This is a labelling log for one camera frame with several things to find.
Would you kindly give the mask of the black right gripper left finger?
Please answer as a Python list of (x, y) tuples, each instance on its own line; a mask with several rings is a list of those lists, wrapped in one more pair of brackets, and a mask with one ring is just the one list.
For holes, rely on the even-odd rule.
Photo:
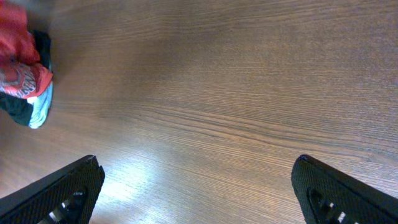
[(87, 155), (1, 199), (1, 223), (89, 223), (104, 183)]

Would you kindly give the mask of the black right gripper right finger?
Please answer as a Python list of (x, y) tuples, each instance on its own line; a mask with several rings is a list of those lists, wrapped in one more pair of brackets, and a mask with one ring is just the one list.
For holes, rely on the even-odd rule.
[(291, 182), (306, 223), (397, 224), (397, 199), (309, 155), (297, 158)]

